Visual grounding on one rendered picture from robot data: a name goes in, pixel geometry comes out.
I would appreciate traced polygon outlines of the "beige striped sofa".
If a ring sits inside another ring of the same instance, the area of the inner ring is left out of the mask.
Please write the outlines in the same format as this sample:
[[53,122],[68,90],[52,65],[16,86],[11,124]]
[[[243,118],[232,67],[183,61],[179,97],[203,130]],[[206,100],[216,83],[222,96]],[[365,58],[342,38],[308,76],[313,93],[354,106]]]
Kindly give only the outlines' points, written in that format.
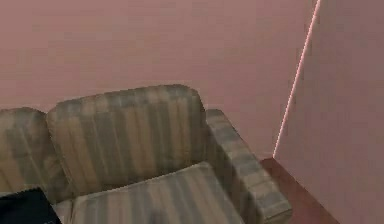
[[0,110],[0,197],[41,188],[62,224],[288,224],[225,114],[173,84]]

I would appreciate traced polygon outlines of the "black laptop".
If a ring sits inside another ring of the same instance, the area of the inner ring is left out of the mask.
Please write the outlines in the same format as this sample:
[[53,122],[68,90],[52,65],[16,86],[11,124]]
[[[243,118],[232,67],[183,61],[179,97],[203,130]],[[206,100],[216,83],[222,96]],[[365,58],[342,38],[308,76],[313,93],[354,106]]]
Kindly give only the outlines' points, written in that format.
[[62,224],[41,188],[0,197],[0,224]]

